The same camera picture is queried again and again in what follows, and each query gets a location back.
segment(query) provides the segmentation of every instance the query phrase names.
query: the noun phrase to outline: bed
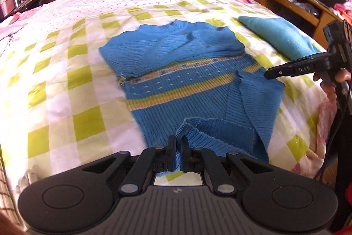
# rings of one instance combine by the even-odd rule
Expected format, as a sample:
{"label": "bed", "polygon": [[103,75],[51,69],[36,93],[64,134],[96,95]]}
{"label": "bed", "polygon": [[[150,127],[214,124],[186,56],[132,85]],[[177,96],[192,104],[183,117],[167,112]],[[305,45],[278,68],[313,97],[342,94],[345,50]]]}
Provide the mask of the bed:
{"label": "bed", "polygon": [[[38,9],[0,57],[0,143],[7,175],[1,184],[15,193],[28,172],[41,179],[121,150],[138,155],[146,148],[115,73],[98,52],[124,31],[176,19],[208,22],[228,26],[264,68],[288,61],[241,25],[240,15],[275,16],[252,0],[57,0]],[[326,96],[312,75],[279,80],[286,88],[268,148],[270,163],[313,176],[325,155],[318,123],[327,121],[321,109]],[[158,184],[182,184],[189,177],[166,175]]]}

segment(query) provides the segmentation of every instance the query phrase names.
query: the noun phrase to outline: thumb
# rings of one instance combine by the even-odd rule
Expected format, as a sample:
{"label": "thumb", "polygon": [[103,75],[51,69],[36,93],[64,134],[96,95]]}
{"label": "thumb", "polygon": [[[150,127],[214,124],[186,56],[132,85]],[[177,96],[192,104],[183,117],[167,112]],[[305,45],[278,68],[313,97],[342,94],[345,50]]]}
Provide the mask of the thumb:
{"label": "thumb", "polygon": [[351,73],[348,72],[346,69],[343,69],[337,73],[337,75],[335,76],[335,80],[338,83],[342,83],[344,81],[350,81],[351,80]]}

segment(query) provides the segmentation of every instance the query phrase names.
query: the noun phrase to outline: silver screw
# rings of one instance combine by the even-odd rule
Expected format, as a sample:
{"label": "silver screw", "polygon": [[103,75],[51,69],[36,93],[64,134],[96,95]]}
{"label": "silver screw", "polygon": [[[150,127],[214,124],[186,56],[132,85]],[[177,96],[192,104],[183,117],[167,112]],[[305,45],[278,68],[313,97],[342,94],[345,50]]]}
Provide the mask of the silver screw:
{"label": "silver screw", "polygon": [[128,183],[128,184],[122,185],[121,190],[125,193],[133,193],[138,190],[138,186],[132,183]]}
{"label": "silver screw", "polygon": [[218,186],[218,191],[221,193],[231,193],[235,190],[235,187],[233,187],[231,184],[221,184]]}

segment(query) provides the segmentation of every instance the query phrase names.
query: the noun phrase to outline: teal pillow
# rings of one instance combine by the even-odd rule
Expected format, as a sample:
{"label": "teal pillow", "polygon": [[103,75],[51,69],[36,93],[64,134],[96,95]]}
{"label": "teal pillow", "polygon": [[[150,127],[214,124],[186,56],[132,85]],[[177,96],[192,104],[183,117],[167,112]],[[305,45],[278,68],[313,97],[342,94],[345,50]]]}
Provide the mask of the teal pillow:
{"label": "teal pillow", "polygon": [[303,36],[296,26],[281,17],[240,16],[238,20],[290,60],[320,52],[309,37]]}

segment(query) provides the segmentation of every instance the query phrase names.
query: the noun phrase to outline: pink box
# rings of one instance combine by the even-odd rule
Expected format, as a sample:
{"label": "pink box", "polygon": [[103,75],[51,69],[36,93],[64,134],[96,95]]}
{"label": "pink box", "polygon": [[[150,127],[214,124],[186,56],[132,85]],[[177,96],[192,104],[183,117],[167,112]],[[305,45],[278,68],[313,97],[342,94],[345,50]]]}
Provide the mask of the pink box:
{"label": "pink box", "polygon": [[2,10],[2,14],[7,16],[11,13],[15,8],[15,0],[1,0],[0,1],[0,8]]}

